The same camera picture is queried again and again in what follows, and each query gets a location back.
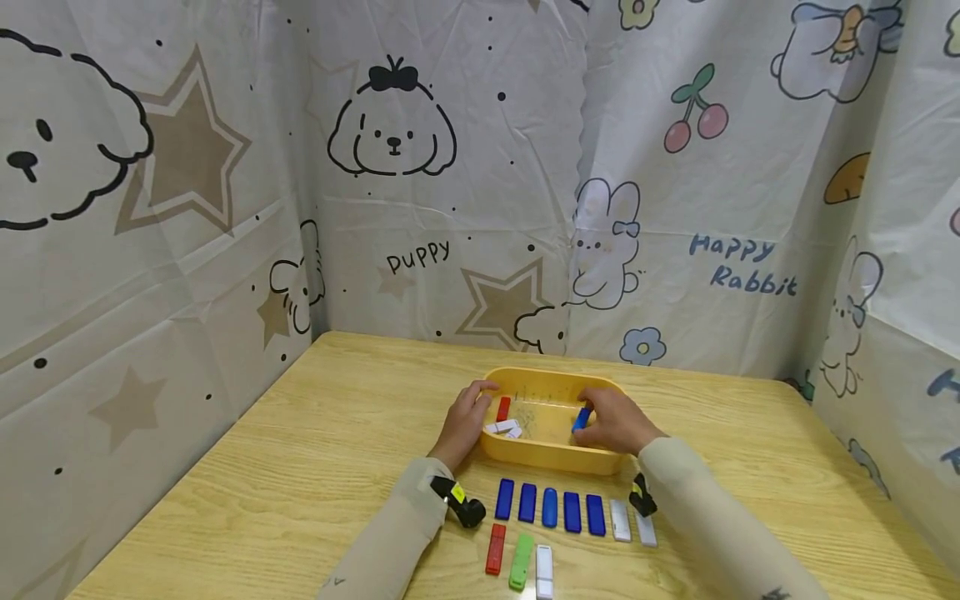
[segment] red block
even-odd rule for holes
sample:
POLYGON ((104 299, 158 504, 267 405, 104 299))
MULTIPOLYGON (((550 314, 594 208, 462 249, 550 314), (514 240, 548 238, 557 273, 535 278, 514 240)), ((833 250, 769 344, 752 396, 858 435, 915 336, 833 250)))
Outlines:
POLYGON ((500 408, 496 411, 496 419, 498 421, 507 420, 508 414, 510 414, 510 397, 503 396, 500 398, 500 408))
POLYGON ((487 550, 487 574, 499 575, 500 562, 503 560, 503 541, 507 537, 507 528, 499 523, 493 524, 490 533, 490 549, 487 550))

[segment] wooden table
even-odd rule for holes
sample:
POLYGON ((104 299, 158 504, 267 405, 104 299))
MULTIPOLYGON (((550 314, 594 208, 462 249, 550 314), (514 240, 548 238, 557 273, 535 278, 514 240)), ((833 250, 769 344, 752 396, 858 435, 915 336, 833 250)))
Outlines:
MULTIPOLYGON (((346 333, 321 337, 70 597, 313 598, 409 460, 436 440, 457 392, 505 365, 617 381, 706 458, 833 600, 960 598, 960 585, 785 384, 346 333)), ((448 519, 407 598, 534 597, 532 578, 520 596, 506 572, 484 574, 501 477, 609 498, 624 496, 632 476, 518 468, 478 449, 460 481, 491 515, 475 532, 448 519)), ((651 550, 636 529, 631 544, 573 536, 519 523, 515 506, 504 557, 521 531, 551 544, 557 600, 725 597, 693 545, 657 524, 660 548, 651 550)))

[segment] fabric backdrop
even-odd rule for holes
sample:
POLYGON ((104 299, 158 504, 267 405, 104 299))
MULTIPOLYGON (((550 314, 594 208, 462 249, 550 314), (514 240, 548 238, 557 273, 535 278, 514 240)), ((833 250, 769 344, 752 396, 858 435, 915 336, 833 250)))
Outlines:
POLYGON ((328 328, 786 379, 960 571, 957 14, 4 3, 0 598, 328 328))

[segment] beige long sleeve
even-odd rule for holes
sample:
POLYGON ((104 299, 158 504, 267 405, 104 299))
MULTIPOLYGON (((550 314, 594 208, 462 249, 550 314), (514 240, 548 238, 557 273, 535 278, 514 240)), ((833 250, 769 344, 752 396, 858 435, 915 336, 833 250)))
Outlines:
POLYGON ((396 482, 387 502, 320 588, 317 600, 400 600, 420 555, 446 517, 430 489, 435 475, 452 478, 433 458, 419 458, 396 482))
POLYGON ((717 484, 684 441, 656 439, 638 458, 659 512, 728 576, 733 587, 730 598, 828 598, 770 530, 717 484))

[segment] yellow plastic tray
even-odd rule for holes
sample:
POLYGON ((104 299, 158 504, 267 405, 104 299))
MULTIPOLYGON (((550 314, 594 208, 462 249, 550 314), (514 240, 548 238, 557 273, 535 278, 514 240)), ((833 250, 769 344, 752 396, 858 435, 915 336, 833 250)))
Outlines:
MULTIPOLYGON (((517 439, 484 430, 480 445, 491 458, 528 467, 594 475, 613 475, 620 471, 622 457, 619 454, 575 445, 570 433, 584 406, 577 399, 580 392, 586 387, 614 388, 622 392, 615 383, 603 377, 513 367, 494 369, 486 378, 496 382, 500 390, 493 393, 484 424, 496 421, 500 398, 509 396, 507 419, 516 419, 523 430, 517 439)), ((593 419, 594 415, 590 415, 590 422, 593 419)))

